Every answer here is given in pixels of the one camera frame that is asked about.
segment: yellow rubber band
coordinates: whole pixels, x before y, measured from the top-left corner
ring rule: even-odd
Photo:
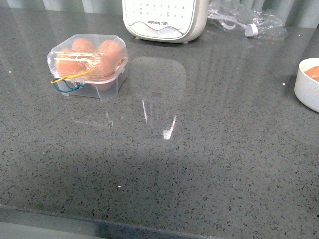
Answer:
[[[72,78],[75,78],[75,77],[78,77],[78,76],[83,76],[83,75],[88,74],[88,73],[89,73],[88,71],[85,71],[85,72],[82,72],[82,73],[80,73],[80,74],[65,76],[65,77],[62,77],[62,78],[60,78],[60,79],[51,81],[51,83],[52,83],[52,84],[58,83],[59,81],[63,81],[63,80],[65,80],[65,79],[72,79]]]

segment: blue string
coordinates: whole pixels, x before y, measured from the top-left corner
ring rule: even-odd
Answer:
[[[84,86],[83,84],[79,84],[79,85],[77,85],[75,88],[72,88],[72,87],[69,86],[69,84],[68,84],[65,80],[62,80],[62,81],[64,81],[65,85],[70,89],[69,91],[63,91],[63,90],[59,89],[59,88],[56,86],[56,83],[53,83],[53,86],[54,86],[59,92],[62,92],[62,93],[70,93],[70,92],[76,91],[76,90],[78,90],[78,89],[80,89],[80,88],[82,88],[82,87]]]

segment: joyoung logo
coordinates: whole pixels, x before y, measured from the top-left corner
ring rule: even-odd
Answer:
[[[148,21],[148,24],[157,24],[157,25],[168,25],[168,22],[163,22],[163,21]]]

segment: rubber band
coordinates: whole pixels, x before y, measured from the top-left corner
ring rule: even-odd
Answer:
[[[80,74],[76,74],[76,75],[69,75],[69,76],[65,76],[65,77],[62,77],[62,78],[55,78],[54,81],[51,81],[52,84],[54,83],[58,83],[59,81],[63,81],[63,80],[66,80],[66,79],[72,79],[74,77],[78,77],[78,76],[83,76],[85,74],[88,74],[89,72],[88,71],[85,71],[85,72],[82,72]]]
[[[71,86],[69,86],[69,84],[66,82],[66,80],[61,80],[61,81],[64,81],[65,85],[70,89],[69,91],[64,91],[64,90],[61,90],[59,89],[57,86],[56,86],[56,83],[53,83],[53,86],[59,91],[59,92],[62,92],[62,93],[70,93],[72,91],[76,91],[78,89],[81,89],[84,85],[83,84],[79,84],[77,85],[75,88],[72,88]]]

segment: clear plastic box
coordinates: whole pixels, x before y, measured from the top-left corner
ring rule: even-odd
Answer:
[[[125,43],[114,35],[74,35],[54,47],[47,62],[55,87],[67,96],[110,99],[128,76]]]

